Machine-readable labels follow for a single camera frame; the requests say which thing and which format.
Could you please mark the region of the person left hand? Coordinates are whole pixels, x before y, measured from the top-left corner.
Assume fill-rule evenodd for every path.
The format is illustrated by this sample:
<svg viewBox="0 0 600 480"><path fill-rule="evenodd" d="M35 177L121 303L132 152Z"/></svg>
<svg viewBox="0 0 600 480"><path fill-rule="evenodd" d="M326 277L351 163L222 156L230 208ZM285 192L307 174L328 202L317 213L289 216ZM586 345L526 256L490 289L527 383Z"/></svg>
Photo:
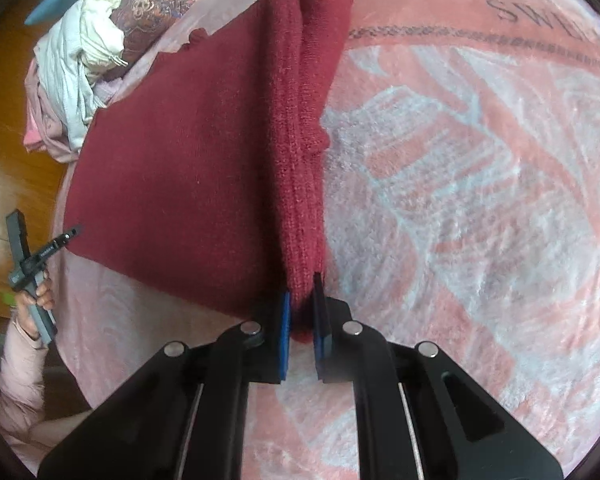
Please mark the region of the person left hand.
<svg viewBox="0 0 600 480"><path fill-rule="evenodd" d="M38 285L33 296L26 290L17 292L15 296L18 324L33 340L40 338L40 333L32 318L30 309L40 307L46 311L51 311L55 307L53 281L50 279L50 274L47 271L43 272L43 278L44 280Z"/></svg>

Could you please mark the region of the pink sleeved left forearm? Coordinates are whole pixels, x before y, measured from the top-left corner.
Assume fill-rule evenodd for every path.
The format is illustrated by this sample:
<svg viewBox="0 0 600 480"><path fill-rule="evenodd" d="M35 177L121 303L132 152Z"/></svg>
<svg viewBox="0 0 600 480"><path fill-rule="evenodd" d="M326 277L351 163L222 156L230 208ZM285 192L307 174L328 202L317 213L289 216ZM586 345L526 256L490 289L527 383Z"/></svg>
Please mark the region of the pink sleeved left forearm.
<svg viewBox="0 0 600 480"><path fill-rule="evenodd" d="M0 434L31 474L89 411L47 420L43 366L48 348L32 339L13 318L6 332L0 369Z"/></svg>

